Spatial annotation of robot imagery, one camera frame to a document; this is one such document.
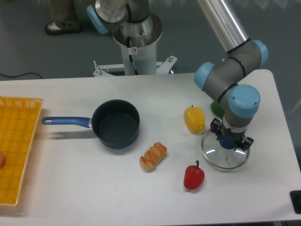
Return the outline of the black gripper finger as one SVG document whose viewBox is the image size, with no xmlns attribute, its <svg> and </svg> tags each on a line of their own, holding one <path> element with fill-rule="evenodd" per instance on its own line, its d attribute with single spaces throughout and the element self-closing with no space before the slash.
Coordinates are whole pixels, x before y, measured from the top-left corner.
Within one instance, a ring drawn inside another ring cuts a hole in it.
<svg viewBox="0 0 301 226">
<path fill-rule="evenodd" d="M 222 136 L 221 121 L 219 119 L 214 118 L 211 121 L 210 131 L 216 135 L 217 139 L 219 139 Z"/>
<path fill-rule="evenodd" d="M 240 139 L 234 141 L 235 144 L 234 150 L 240 149 L 242 151 L 246 151 L 251 147 L 253 142 L 254 140 L 252 138 L 243 136 Z"/>
</svg>

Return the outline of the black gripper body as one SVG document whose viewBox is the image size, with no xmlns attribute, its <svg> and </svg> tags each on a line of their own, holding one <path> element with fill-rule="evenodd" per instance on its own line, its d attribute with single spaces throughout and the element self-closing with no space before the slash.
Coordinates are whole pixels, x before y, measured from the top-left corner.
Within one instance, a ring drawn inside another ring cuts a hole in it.
<svg viewBox="0 0 301 226">
<path fill-rule="evenodd" d="M 244 133 L 247 130 L 247 126 L 236 127 L 231 125 L 227 121 L 222 121 L 221 123 L 221 145 L 234 145 L 235 141 L 241 141 L 243 139 Z"/>
</svg>

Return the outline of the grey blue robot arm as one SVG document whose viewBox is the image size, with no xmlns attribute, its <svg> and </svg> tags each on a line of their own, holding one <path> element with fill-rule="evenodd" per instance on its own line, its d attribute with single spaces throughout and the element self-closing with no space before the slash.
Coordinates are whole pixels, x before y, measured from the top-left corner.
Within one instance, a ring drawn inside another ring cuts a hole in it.
<svg viewBox="0 0 301 226">
<path fill-rule="evenodd" d="M 213 120 L 210 130 L 224 148 L 247 150 L 253 140 L 245 136 L 256 114 L 260 94 L 240 81 L 268 59 L 267 47 L 251 40 L 226 0 L 201 0 L 204 12 L 227 53 L 220 64 L 202 64 L 194 82 L 224 111 L 221 122 Z M 120 45 L 126 75 L 159 73 L 156 43 L 162 34 L 160 19 L 149 11 L 146 0 L 97 0 L 87 14 L 99 33 L 111 32 Z"/>
</svg>

